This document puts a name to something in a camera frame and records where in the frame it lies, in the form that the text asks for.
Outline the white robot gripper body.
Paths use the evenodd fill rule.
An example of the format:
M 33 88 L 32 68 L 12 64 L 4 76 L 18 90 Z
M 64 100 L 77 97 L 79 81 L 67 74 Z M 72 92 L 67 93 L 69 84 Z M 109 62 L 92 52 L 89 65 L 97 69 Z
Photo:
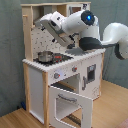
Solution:
M 74 43 L 74 39 L 67 35 L 62 29 L 62 22 L 65 17 L 59 12 L 49 13 L 40 19 L 43 27 L 55 38 L 55 40 L 63 47 L 67 47 Z

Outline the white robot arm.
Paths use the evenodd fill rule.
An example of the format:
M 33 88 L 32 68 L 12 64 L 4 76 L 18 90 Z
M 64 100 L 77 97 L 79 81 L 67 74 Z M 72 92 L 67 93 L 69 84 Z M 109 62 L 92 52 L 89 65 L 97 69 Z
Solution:
M 74 42 L 73 35 L 79 35 L 79 47 L 83 50 L 115 47 L 115 55 L 123 60 L 128 58 L 128 27 L 121 23 L 110 23 L 100 39 L 98 18 L 89 10 L 81 10 L 68 17 L 59 12 L 49 13 L 40 23 L 66 47 Z

